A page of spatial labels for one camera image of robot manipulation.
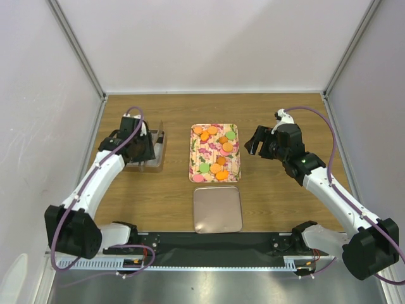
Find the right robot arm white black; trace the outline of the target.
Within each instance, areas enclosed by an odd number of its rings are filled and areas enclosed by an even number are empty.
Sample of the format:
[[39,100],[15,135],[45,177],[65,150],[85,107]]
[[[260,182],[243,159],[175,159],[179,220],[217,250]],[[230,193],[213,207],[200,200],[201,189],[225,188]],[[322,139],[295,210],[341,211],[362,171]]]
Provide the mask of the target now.
[[298,227],[292,249],[305,255],[312,249],[343,261],[357,279],[378,274],[399,261],[399,228],[390,218],[380,219],[367,210],[333,177],[325,163],[306,151],[302,132],[295,123],[274,128],[258,126],[244,147],[250,155],[278,160],[288,176],[317,197],[343,227],[342,233],[314,222]]

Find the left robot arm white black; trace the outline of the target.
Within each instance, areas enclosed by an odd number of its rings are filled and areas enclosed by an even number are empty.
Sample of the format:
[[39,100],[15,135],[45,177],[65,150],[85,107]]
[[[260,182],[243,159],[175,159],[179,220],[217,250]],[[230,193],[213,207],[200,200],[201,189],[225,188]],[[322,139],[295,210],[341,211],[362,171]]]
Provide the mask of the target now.
[[116,222],[98,227],[94,217],[106,191],[126,165],[154,157],[152,134],[143,115],[124,114],[120,127],[101,141],[93,164],[71,195],[59,206],[46,209],[51,252],[86,259],[113,246],[124,253],[135,252],[139,238],[134,227]]

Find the metal serving tongs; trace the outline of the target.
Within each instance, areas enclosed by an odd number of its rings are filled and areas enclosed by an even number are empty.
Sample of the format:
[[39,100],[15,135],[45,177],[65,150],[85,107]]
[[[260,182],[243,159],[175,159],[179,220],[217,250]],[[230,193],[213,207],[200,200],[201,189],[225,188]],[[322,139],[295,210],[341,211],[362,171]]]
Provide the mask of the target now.
[[139,171],[145,173],[161,172],[166,152],[166,133],[162,121],[160,121],[157,129],[148,130],[147,141],[142,152],[141,161],[137,165]]

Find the orange cookie small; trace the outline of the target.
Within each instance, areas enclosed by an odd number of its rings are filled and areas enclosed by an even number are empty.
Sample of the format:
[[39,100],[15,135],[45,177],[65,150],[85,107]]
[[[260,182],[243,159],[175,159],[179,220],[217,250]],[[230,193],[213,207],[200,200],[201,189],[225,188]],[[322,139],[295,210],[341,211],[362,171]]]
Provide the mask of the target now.
[[208,132],[202,132],[200,138],[202,141],[207,141],[209,139],[210,134]]

